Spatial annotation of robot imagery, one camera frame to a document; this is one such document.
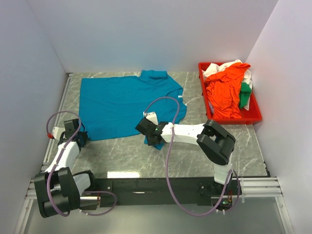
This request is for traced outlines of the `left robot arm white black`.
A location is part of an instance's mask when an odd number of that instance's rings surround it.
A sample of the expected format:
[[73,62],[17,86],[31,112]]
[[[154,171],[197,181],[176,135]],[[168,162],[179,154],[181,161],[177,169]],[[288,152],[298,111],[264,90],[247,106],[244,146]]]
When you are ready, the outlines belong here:
[[47,192],[47,180],[50,179],[50,193],[57,208],[68,214],[72,210],[81,207],[80,196],[84,193],[87,196],[94,195],[98,189],[95,176],[90,171],[82,171],[72,174],[71,170],[81,149],[88,140],[87,132],[79,131],[71,142],[65,147],[64,153],[56,163],[57,156],[51,165],[34,178],[35,191],[39,211],[42,217],[47,218],[57,215]]

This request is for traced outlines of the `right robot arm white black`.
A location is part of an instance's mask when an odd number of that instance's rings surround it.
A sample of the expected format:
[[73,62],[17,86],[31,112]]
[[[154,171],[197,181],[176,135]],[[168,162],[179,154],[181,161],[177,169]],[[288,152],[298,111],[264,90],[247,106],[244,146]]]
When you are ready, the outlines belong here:
[[144,117],[136,126],[149,146],[160,143],[187,143],[199,146],[214,164],[214,190],[224,195],[231,189],[228,172],[232,169],[235,137],[213,120],[204,124],[183,125],[171,122],[153,123]]

